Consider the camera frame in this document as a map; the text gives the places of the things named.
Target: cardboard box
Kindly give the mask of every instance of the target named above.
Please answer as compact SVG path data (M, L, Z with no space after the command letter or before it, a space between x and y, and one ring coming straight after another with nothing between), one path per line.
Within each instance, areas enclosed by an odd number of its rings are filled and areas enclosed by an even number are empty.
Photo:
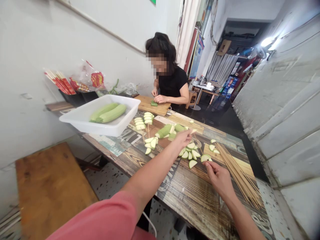
M219 49L217 54L219 56L223 56L228 51L230 45L231 45L231 41L230 40L223 40L222 44L220 46L220 49Z

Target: white plastic tub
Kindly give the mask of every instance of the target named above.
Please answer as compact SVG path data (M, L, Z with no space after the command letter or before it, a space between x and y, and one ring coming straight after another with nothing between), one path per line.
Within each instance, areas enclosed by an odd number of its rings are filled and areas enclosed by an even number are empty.
M125 104L127 106L126 112L108 123L89 122L94 111L112 102ZM140 102L134 98L105 95L62 115L59 120L72 124L80 132L119 137L138 112Z

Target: black shirt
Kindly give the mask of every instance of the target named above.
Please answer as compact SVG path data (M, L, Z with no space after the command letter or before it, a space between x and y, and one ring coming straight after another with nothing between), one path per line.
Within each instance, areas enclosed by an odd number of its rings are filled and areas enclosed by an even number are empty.
M181 97L180 89L188 83L186 72L177 67L170 76L158 76L160 94L168 97Z

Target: light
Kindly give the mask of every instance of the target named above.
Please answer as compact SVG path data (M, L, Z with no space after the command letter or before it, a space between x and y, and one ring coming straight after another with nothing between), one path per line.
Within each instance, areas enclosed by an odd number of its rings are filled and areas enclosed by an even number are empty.
M273 40L274 40L273 37L268 37L265 40L263 40L260 45L261 45L261 47L268 46L269 44L271 44L273 42Z

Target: woman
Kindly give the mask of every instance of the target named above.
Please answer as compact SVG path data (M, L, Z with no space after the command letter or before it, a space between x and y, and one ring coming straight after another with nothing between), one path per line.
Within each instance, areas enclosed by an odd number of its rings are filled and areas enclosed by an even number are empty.
M155 240L136 227L149 200L165 179L180 151L191 140L191 129L175 139L139 169L111 199L92 204L55 231L48 240ZM237 198L229 171L215 162L203 162L217 193L228 206L242 240L266 240Z
M151 94L156 103L187 104L189 101L188 77L176 63L176 48L168 35L156 32L146 42L146 56L156 70Z

